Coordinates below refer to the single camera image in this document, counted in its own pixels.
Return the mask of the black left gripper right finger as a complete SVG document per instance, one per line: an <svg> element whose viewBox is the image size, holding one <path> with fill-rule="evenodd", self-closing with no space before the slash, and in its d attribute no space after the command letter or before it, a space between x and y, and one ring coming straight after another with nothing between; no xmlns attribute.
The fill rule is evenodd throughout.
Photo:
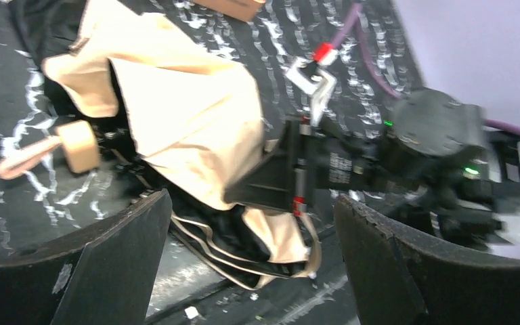
<svg viewBox="0 0 520 325"><path fill-rule="evenodd" d="M334 220L362 324L520 324L520 259L436 238L345 195Z"/></svg>

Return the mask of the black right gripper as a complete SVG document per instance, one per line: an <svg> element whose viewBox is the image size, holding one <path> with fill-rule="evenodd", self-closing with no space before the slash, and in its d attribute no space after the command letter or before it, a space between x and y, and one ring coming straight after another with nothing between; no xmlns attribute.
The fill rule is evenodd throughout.
<svg viewBox="0 0 520 325"><path fill-rule="evenodd" d="M276 145L249 172L227 186L223 199L295 215L309 210L316 203L316 190L327 184L325 140L308 118L287 118Z"/></svg>

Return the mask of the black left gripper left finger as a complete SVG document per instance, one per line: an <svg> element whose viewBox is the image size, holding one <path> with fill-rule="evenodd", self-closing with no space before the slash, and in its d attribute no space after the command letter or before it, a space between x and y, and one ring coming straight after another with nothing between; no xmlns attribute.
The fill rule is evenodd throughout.
<svg viewBox="0 0 520 325"><path fill-rule="evenodd" d="M171 220L154 192L116 215L0 258L0 324L143 324Z"/></svg>

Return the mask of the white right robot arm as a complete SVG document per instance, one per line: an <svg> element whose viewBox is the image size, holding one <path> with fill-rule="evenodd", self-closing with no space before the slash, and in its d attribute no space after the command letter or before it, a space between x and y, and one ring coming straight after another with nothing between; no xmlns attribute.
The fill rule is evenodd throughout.
<svg viewBox="0 0 520 325"><path fill-rule="evenodd" d="M229 185L224 199L295 215L316 190L418 192L384 214L446 239L502 229L496 213L520 205L520 131L483 128L482 109L420 88L398 99L378 137L344 131L311 97L309 116L290 118L273 150Z"/></svg>

